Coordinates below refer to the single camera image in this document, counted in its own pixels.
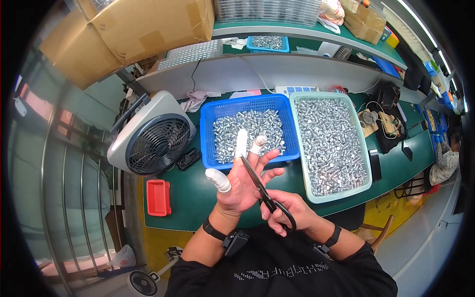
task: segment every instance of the smartphone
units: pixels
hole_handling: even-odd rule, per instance
[[[370,155],[370,164],[371,164],[371,176],[373,177],[373,182],[380,181],[381,176],[381,165],[380,165],[380,156],[378,150],[369,150],[368,154]]]
[[[412,162],[412,151],[409,148],[408,144],[405,141],[403,141],[401,147],[402,147],[402,151],[404,152],[404,154],[406,154],[406,156]]]

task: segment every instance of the red plastic container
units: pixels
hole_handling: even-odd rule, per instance
[[[171,214],[170,183],[164,180],[147,181],[147,212],[151,216]]]

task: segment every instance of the scissors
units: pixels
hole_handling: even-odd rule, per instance
[[[282,228],[284,228],[287,233],[295,231],[295,228],[297,227],[297,224],[295,223],[294,217],[292,214],[289,212],[287,208],[285,208],[284,205],[282,205],[279,201],[274,202],[272,199],[270,199],[269,194],[267,193],[266,189],[261,183],[261,180],[257,176],[256,172],[252,169],[251,164],[247,161],[247,159],[244,156],[241,156],[241,159],[244,163],[244,166],[247,170],[247,173],[249,173],[249,176],[251,177],[252,181],[254,182],[254,185],[256,185],[257,189],[259,190],[261,194],[261,199],[259,199],[259,205],[262,203],[262,201],[266,204],[267,208],[269,208],[270,212],[273,213],[277,207],[282,210],[282,212],[289,218],[290,223],[292,224],[292,228],[290,229],[287,225],[280,223]]]

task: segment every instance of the person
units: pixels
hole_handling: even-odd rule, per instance
[[[262,173],[278,154],[274,149],[261,157],[252,151],[247,155],[263,185],[284,173],[283,168]],[[231,187],[218,188],[208,216],[222,235],[232,232],[241,214],[261,198],[241,157],[235,157],[227,178]],[[227,257],[223,241],[201,225],[171,268],[165,296],[396,296],[396,282],[383,271],[369,243],[341,229],[336,243],[328,244],[327,258],[313,249],[314,243],[326,243],[340,228],[318,216],[298,194],[267,192],[290,211],[297,231],[287,233],[279,223],[291,227],[288,218],[279,208],[271,214],[262,203],[267,224],[243,229],[247,243]]]
[[[444,138],[442,136],[436,135],[435,141],[436,161],[432,166],[426,169],[429,174],[424,172],[424,177],[426,179],[424,184],[427,185],[430,183],[431,186],[435,186],[446,181],[457,169],[460,150],[460,135],[454,134],[450,138],[450,146],[444,142]]]

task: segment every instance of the black wristband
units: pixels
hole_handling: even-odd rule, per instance
[[[342,230],[342,228],[335,224],[335,231],[333,231],[333,235],[325,243],[325,245],[327,247],[331,247],[332,245],[334,245],[338,241],[338,238],[340,237],[341,230]]]
[[[203,222],[203,230],[205,230],[205,232],[211,235],[212,237],[219,239],[220,241],[224,241],[226,239],[226,235],[224,235],[223,233],[214,229],[213,226],[211,226],[208,218],[206,218],[205,221]]]

